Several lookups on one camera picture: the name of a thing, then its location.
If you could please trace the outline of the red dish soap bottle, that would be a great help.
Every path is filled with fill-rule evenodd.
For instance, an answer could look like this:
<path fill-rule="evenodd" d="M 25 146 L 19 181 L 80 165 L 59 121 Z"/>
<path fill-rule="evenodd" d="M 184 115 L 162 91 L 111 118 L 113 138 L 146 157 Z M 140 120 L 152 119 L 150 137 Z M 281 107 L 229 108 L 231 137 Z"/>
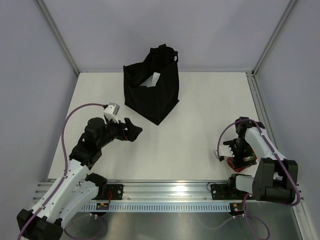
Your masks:
<path fill-rule="evenodd" d="M 238 151 L 233 157 L 226 159 L 228 166 L 236 173 L 240 173 L 246 168 L 257 164 L 257 156 L 251 147 L 246 148 L 244 151 Z"/>

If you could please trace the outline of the white frosted bottle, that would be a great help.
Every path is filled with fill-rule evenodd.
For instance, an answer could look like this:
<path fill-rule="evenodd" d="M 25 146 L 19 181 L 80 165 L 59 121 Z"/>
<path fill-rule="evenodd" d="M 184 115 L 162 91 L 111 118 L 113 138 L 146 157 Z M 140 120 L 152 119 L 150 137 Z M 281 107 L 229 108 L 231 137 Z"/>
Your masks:
<path fill-rule="evenodd" d="M 158 72 L 154 72 L 148 79 L 146 79 L 144 82 L 140 84 L 142 87 L 155 87 L 161 74 Z"/>

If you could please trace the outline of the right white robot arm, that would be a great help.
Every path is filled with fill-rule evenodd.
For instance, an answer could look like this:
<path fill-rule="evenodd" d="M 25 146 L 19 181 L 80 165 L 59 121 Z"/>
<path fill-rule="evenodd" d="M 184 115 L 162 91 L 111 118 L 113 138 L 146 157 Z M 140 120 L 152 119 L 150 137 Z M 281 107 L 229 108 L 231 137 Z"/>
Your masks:
<path fill-rule="evenodd" d="M 220 134 L 216 154 L 220 154 L 221 140 L 224 133 L 235 126 L 237 138 L 225 141 L 233 158 L 244 158 L 246 149 L 250 148 L 259 160 L 254 176 L 232 174 L 226 186 L 228 196 L 239 198 L 244 192 L 251 194 L 256 201 L 273 202 L 288 206 L 296 206 L 301 202 L 297 188 L 298 164 L 287 159 L 270 140 L 265 126 L 248 117 L 239 117 L 229 124 Z"/>

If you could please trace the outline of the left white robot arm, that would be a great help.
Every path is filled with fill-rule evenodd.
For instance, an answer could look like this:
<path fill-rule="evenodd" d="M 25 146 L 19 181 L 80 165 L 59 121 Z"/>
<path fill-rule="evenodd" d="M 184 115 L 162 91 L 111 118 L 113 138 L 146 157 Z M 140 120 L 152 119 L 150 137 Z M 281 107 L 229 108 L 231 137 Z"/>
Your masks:
<path fill-rule="evenodd" d="M 72 149 L 63 173 L 30 210 L 22 209 L 18 213 L 18 237 L 60 239 L 81 207 L 94 198 L 100 200 L 107 195 L 107 179 L 90 173 L 102 156 L 102 148 L 113 140 L 134 142 L 142 131 L 129 118 L 124 122 L 105 122 L 100 117 L 90 119 Z"/>

